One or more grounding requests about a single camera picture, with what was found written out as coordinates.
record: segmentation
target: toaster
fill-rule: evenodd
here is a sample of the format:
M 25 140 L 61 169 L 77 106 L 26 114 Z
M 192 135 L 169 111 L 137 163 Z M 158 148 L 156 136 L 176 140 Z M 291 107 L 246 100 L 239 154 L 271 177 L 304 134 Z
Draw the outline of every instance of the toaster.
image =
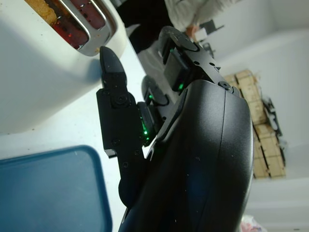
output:
M 99 84 L 126 30 L 109 0 L 0 0 L 0 132 L 27 131 Z

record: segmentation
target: white countertop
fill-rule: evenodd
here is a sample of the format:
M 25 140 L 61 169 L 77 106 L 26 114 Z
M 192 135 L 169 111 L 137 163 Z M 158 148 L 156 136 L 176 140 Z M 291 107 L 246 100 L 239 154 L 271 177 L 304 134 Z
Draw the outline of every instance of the white countertop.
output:
M 121 63 L 127 76 L 127 88 L 136 102 L 143 101 L 140 86 L 145 72 L 128 42 Z M 120 174 L 117 158 L 108 159 L 102 143 L 96 91 L 101 85 L 68 105 L 44 123 L 18 134 L 0 134 L 0 160 L 76 145 L 93 147 L 100 155 L 113 231 L 118 231 L 125 206 L 118 195 Z

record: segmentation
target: blue tray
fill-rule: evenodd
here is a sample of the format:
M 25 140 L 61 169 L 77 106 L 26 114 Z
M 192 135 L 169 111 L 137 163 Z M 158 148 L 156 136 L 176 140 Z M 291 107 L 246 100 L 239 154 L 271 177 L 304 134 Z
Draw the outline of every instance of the blue tray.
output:
M 0 232 L 111 232 L 100 159 L 88 146 L 0 160 Z

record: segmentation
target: black robotic arm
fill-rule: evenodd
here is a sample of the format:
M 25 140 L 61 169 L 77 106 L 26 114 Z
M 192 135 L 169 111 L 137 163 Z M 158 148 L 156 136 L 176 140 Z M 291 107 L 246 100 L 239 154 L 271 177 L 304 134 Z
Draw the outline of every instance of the black robotic arm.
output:
M 253 175 L 249 107 L 199 45 L 162 29 L 165 77 L 179 92 L 173 104 L 150 77 L 145 102 L 126 89 L 120 61 L 100 50 L 97 92 L 104 149 L 117 156 L 119 195 L 127 206 L 122 232 L 235 232 Z M 155 139 L 146 159 L 141 147 Z

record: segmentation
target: black pants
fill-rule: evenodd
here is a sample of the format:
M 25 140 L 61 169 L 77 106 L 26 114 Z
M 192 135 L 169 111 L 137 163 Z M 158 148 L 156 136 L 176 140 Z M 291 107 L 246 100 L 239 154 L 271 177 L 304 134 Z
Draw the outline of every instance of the black pants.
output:
M 136 53 L 150 47 L 164 26 L 173 26 L 164 0 L 127 0 L 117 11 L 126 28 L 140 24 L 129 37 Z

